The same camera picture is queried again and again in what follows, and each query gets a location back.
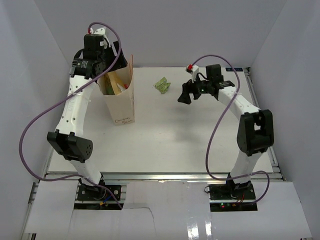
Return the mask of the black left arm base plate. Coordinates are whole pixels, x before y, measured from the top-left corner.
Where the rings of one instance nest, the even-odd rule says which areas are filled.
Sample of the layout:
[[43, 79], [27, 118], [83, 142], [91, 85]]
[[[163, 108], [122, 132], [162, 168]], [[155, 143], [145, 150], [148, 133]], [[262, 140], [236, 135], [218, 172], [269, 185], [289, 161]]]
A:
[[102, 189], [98, 190], [96, 187], [88, 188], [84, 185], [79, 185], [76, 194], [76, 201], [84, 204], [84, 203], [96, 203], [101, 207], [106, 207], [109, 204], [117, 204], [117, 201], [121, 200], [121, 185], [107, 185], [106, 186], [110, 192], [114, 195], [114, 197], [110, 194], [109, 191]]

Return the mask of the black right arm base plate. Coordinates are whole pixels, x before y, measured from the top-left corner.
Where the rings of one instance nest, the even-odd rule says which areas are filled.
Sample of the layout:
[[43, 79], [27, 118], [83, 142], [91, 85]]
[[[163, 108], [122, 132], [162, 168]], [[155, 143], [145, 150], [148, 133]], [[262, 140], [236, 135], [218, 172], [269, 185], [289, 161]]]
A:
[[210, 211], [213, 212], [255, 212], [258, 210], [253, 185], [231, 193], [226, 184], [209, 184], [204, 188], [209, 196]]

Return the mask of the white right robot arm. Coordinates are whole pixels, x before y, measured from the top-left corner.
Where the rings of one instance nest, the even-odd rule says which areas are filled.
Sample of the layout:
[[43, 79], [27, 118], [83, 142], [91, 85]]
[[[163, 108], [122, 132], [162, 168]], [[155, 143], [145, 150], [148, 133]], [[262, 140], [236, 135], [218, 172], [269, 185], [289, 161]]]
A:
[[182, 85], [179, 103], [191, 104], [193, 96], [197, 100], [208, 94], [226, 106], [238, 120], [236, 142], [239, 148], [235, 165], [225, 180], [226, 195], [236, 200], [251, 186], [254, 168], [269, 147], [274, 144], [273, 114], [270, 110], [261, 110], [239, 94], [239, 87], [225, 80], [219, 64], [207, 65], [206, 74], [199, 67], [190, 64], [186, 72], [191, 79]]

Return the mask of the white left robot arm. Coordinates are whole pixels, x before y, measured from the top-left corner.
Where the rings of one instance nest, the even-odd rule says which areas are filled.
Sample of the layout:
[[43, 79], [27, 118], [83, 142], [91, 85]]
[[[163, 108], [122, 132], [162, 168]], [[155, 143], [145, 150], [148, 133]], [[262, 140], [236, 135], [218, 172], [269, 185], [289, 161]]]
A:
[[81, 175], [80, 183], [88, 186], [88, 193], [99, 200], [105, 196], [106, 187], [101, 184], [103, 176], [89, 161], [93, 142], [83, 138], [84, 121], [94, 84], [90, 81], [105, 70], [118, 70], [127, 66], [123, 55], [116, 57], [119, 49], [109, 42], [103, 33], [89, 33], [84, 36], [84, 48], [72, 61], [69, 72], [69, 99], [65, 102], [61, 119], [55, 131], [48, 132], [47, 141], [53, 149], [67, 160]]

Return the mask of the green snack packet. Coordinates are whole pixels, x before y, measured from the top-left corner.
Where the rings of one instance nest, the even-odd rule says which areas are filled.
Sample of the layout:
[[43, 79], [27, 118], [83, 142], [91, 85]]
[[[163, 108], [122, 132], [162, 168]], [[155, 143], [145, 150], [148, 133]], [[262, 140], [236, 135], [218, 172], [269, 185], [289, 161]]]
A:
[[171, 83], [168, 82], [166, 77], [163, 77], [159, 81], [157, 81], [153, 86], [161, 94], [165, 94], [169, 90], [169, 87], [171, 86]]

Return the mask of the large brown kraft snack bag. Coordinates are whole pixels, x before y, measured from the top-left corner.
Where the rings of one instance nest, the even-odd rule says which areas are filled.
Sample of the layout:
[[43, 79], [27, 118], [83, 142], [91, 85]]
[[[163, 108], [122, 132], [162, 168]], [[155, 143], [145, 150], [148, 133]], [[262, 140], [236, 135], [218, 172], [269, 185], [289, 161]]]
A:
[[106, 73], [100, 81], [100, 90], [104, 95], [113, 96], [119, 95], [126, 89], [123, 80], [116, 71]]

